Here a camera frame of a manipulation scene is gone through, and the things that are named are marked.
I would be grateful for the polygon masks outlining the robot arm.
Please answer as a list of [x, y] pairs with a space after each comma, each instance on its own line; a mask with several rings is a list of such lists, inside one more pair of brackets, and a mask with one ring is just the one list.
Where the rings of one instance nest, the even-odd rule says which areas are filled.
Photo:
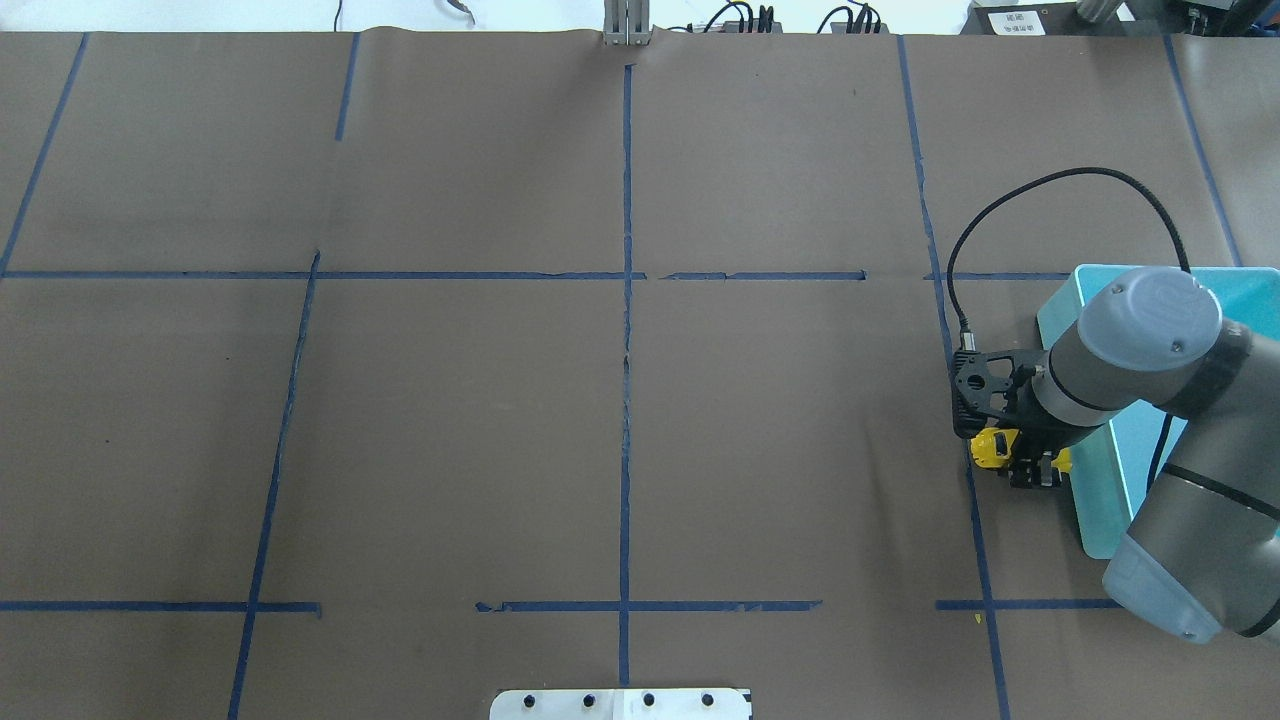
[[1277, 342], [1171, 266], [1091, 299], [1011, 401], [1016, 455], [1094, 434], [1147, 402], [1185, 425], [1103, 573], [1107, 596], [1190, 643], [1277, 642]]

